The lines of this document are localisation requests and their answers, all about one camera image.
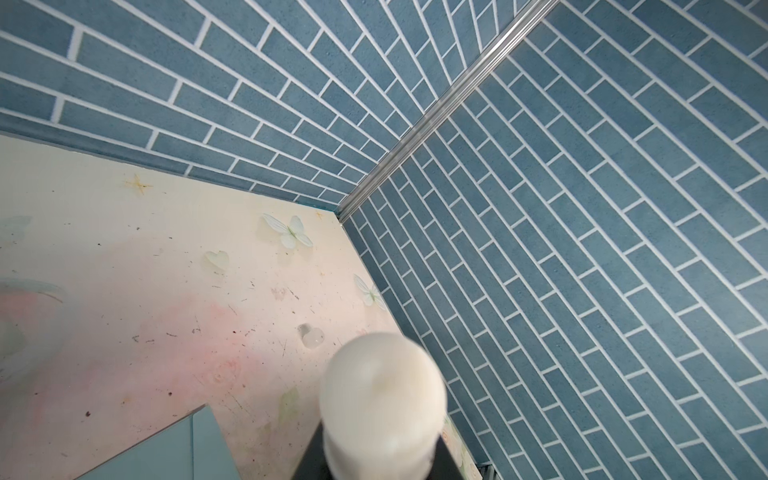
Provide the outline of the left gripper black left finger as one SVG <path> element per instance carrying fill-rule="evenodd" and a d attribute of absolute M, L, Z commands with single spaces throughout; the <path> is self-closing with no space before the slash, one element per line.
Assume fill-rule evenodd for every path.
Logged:
<path fill-rule="evenodd" d="M 292 480 L 327 480 L 327 462 L 323 447 L 323 425 L 318 424 L 301 456 Z"/>

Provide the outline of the translucent glue stick cap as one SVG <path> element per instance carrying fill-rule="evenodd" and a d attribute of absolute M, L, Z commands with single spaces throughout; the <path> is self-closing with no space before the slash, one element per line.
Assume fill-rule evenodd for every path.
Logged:
<path fill-rule="evenodd" d="M 325 334 L 323 330 L 318 327 L 314 327 L 309 324 L 302 324 L 298 327 L 298 331 L 302 343 L 307 349 L 316 349 L 324 343 Z"/>

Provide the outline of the teal envelope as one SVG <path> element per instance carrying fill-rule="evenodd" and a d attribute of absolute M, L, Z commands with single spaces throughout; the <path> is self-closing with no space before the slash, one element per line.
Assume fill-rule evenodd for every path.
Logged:
<path fill-rule="evenodd" d="M 210 406 L 203 405 L 94 467 L 83 479 L 238 479 Z"/>

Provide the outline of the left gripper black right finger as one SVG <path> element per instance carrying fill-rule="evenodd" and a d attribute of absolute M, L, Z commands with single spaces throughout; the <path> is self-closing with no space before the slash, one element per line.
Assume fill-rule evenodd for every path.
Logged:
<path fill-rule="evenodd" d="M 442 436 L 438 437 L 434 453 L 434 480 L 463 480 L 460 468 Z"/>

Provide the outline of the white glue stick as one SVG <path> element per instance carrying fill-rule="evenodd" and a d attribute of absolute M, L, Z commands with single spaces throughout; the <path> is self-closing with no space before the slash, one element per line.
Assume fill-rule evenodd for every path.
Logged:
<path fill-rule="evenodd" d="M 323 450 L 336 479 L 425 479 L 447 414 L 431 357 L 401 334 L 344 344 L 319 393 Z"/>

